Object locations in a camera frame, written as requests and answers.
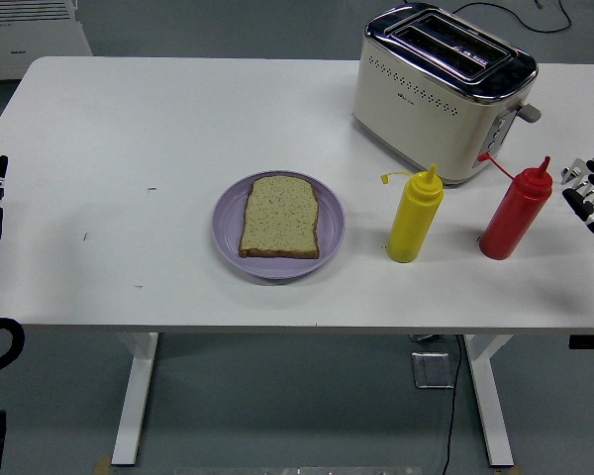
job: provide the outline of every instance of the plate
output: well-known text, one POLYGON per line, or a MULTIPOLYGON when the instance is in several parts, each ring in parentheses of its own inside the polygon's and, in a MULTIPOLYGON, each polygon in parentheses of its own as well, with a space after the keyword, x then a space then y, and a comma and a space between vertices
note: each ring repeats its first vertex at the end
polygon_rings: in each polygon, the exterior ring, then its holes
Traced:
POLYGON ((243 178, 223 193, 214 209, 212 231, 220 252, 238 269, 264 279, 292 279, 312 272, 334 256, 344 238, 346 215, 335 193, 312 176, 294 171, 265 171, 243 178), (250 185, 259 178, 275 175, 302 178, 314 186, 319 200, 318 259, 240 257, 238 254, 240 237, 245 226, 245 206, 250 185))

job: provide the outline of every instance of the toaster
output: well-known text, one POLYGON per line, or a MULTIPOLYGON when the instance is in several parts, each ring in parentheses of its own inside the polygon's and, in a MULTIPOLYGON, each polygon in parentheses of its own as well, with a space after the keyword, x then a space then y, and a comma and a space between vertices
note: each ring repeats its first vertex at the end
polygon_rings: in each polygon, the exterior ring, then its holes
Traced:
POLYGON ((432 163, 447 185, 481 171, 513 121, 541 113, 525 104, 538 74, 522 50, 438 7, 410 3, 364 30, 354 116, 418 169, 432 163))

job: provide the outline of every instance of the table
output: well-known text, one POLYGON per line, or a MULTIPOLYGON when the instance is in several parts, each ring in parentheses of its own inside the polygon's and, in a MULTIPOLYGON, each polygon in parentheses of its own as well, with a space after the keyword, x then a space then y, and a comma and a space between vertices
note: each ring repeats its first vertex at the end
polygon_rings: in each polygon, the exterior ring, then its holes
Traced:
MULTIPOLYGON (((448 189, 419 258, 384 250, 405 169, 351 114, 357 61, 47 57, 0 118, 10 168, 0 317, 117 332, 134 356, 113 463, 133 464, 161 332, 464 333, 491 465, 512 465, 490 358, 514 333, 594 333, 594 237, 558 185, 513 256, 477 238, 509 183, 448 189), (288 169, 346 212, 334 259, 281 285, 233 268, 211 237, 234 182, 288 169)), ((594 150, 594 65, 542 64, 498 160, 550 173, 594 150)))

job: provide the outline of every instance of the toaster vent hole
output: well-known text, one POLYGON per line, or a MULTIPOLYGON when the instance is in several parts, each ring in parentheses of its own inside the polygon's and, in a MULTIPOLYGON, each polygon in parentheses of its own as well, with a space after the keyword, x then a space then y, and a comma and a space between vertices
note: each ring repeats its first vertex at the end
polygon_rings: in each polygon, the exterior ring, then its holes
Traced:
POLYGON ((377 70, 380 70, 381 73, 386 74, 387 77, 391 78, 399 86, 406 87, 409 91, 413 92, 414 95, 429 102, 430 104, 435 104, 437 109, 442 109, 444 112, 451 114, 454 117, 457 116, 456 107, 452 107, 442 99, 434 97, 433 94, 429 94, 425 89, 421 89, 418 85, 408 80, 405 76, 401 76, 398 72, 393 71, 391 67, 387 67, 379 59, 375 59, 374 56, 370 56, 368 58, 368 62, 372 64, 377 70))

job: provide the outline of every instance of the yellow squeeze bottle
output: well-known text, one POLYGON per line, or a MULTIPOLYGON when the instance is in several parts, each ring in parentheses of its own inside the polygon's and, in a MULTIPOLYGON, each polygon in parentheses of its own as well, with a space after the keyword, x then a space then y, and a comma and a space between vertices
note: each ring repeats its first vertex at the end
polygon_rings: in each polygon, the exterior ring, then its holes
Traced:
MULTIPOLYGON (((387 175, 381 179, 385 184, 388 181, 387 175)), ((411 262, 418 257, 444 194, 435 163, 407 181, 387 243, 387 254, 393 260, 411 262)))

